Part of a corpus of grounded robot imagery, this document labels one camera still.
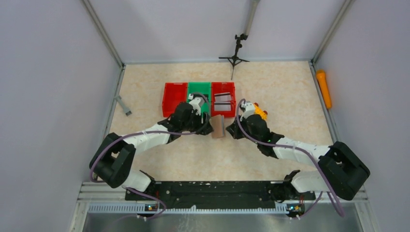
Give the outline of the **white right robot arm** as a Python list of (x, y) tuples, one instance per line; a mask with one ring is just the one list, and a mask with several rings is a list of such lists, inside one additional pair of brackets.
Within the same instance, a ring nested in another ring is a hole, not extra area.
[(292, 140), (271, 131), (259, 115), (235, 120), (226, 128), (234, 139), (247, 138), (271, 158), (310, 165), (314, 171), (295, 171), (288, 176), (283, 192), (297, 199), (303, 192), (326, 191), (343, 200), (352, 200), (370, 177), (370, 170), (343, 142), (314, 145)]

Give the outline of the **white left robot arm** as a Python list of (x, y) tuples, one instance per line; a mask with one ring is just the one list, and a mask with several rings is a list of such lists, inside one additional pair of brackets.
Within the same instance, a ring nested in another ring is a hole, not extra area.
[(208, 135), (211, 116), (193, 102), (181, 102), (168, 118), (143, 131), (120, 136), (108, 134), (89, 163), (90, 175), (111, 188), (135, 189), (144, 200), (155, 194), (154, 179), (143, 171), (132, 171), (134, 158), (151, 148), (169, 144), (183, 135)]

